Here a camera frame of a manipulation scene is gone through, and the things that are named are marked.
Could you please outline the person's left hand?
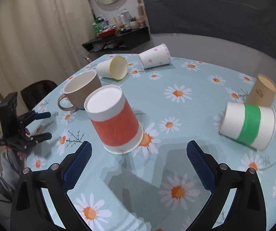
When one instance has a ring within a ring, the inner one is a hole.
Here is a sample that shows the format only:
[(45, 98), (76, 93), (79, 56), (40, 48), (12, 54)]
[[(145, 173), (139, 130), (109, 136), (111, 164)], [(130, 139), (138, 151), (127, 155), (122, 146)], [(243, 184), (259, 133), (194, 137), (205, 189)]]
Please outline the person's left hand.
[[(25, 128), (25, 133), (29, 136), (30, 135), (30, 131)], [(8, 151), (12, 151), (13, 149), (9, 146), (6, 146), (5, 147), (6, 150)], [(17, 150), (14, 150), (14, 153), (18, 156), (18, 158), (23, 161), (26, 157), (27, 157), (27, 154), (25, 152), (22, 152), (22, 151), (17, 151)]]

